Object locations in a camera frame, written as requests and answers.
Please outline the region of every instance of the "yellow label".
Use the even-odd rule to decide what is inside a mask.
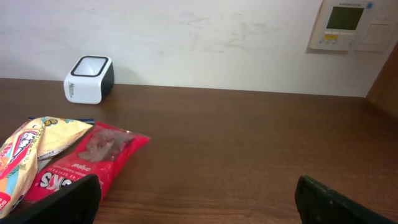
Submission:
[[[326,40],[337,40],[338,35],[326,34],[323,38],[326,39]]]

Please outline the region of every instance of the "brown wooden panel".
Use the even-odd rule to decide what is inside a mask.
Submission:
[[[62,82],[0,79],[0,105],[0,140],[46,115],[152,137],[95,223],[300,223],[304,174],[398,221],[397,121],[364,98],[115,85],[79,105]]]
[[[380,109],[398,118],[398,44],[366,98]]]

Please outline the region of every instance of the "red snack bag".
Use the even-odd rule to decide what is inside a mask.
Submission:
[[[88,174],[98,176],[103,199],[131,154],[148,141],[148,137],[97,122],[71,154],[36,175],[24,200],[41,200]]]

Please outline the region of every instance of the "thermostat screen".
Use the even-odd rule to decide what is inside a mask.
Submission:
[[[355,30],[364,8],[333,7],[327,29]]]

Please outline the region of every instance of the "beige snack bag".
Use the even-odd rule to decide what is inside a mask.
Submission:
[[[49,116],[34,120],[40,120],[45,125],[43,138],[37,151],[39,160],[62,152],[92,127],[92,125],[81,121]]]
[[[9,137],[0,148],[0,218],[24,197],[37,171],[37,146],[44,124],[33,120]]]

